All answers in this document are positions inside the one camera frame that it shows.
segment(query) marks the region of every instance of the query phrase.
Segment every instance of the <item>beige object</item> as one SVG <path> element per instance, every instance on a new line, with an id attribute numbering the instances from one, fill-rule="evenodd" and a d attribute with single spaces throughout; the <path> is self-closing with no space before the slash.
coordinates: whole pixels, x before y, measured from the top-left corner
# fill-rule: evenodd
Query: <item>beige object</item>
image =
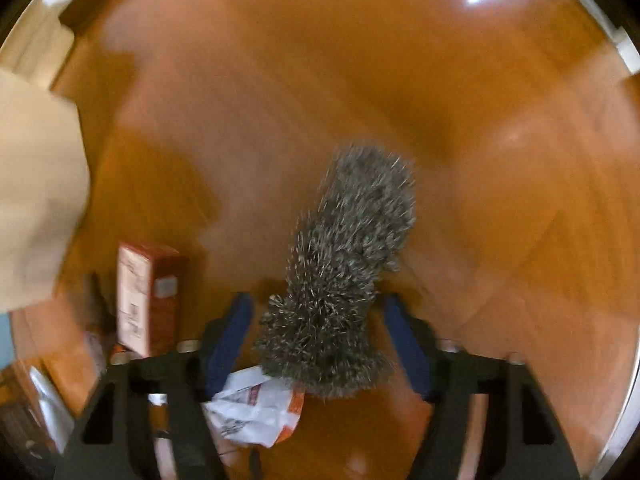
<path id="1" fill-rule="evenodd" d="M 89 173 L 74 104 L 0 69 L 0 312 L 50 297 Z"/>

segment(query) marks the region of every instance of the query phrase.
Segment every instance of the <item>small cardboard box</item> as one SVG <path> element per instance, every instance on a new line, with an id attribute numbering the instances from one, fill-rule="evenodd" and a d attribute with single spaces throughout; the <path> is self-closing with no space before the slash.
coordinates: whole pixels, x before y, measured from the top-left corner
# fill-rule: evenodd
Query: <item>small cardboard box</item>
<path id="1" fill-rule="evenodd" d="M 150 357 L 175 349 L 185 258 L 166 246 L 121 244 L 118 251 L 118 341 Z"/>

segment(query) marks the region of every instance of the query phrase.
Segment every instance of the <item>fuzzy gray object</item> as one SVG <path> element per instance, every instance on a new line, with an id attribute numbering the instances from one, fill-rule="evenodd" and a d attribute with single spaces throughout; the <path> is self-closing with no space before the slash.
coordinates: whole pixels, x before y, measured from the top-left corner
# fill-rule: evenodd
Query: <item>fuzzy gray object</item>
<path id="1" fill-rule="evenodd" d="M 415 222 L 414 179 L 373 146 L 337 154 L 316 211 L 298 220 L 287 294 L 271 296 L 256 343 L 265 373 L 317 396 L 347 397 L 388 369 L 369 341 L 367 313 Z"/>

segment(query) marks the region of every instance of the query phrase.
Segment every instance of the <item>orange and white packet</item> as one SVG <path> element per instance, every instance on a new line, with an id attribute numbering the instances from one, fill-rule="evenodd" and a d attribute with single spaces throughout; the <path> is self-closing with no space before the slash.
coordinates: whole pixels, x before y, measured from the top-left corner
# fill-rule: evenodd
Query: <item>orange and white packet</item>
<path id="1" fill-rule="evenodd" d="M 224 389 L 203 408 L 223 438 L 271 447 L 293 434 L 304 398 L 290 381 L 265 375 L 254 366 L 229 374 Z"/>

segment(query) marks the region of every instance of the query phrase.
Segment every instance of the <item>glossy wooden surface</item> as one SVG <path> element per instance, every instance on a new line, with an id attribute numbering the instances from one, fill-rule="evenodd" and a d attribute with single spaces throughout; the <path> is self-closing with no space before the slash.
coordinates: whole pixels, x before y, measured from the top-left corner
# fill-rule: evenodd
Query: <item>glossy wooden surface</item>
<path id="1" fill-rule="evenodd" d="M 575 0 L 92 2 L 55 87 L 92 172 L 64 287 L 113 271 L 120 240 L 171 244 L 193 259 L 180 336 L 197 336 L 236 290 L 282 289 L 332 151 L 383 144 L 415 161 L 418 196 L 383 288 L 471 352 L 524 355 L 593 466 L 638 339 L 640 139 L 635 83 Z M 428 415 L 401 370 L 309 398 L 265 471 L 402 479 Z"/>

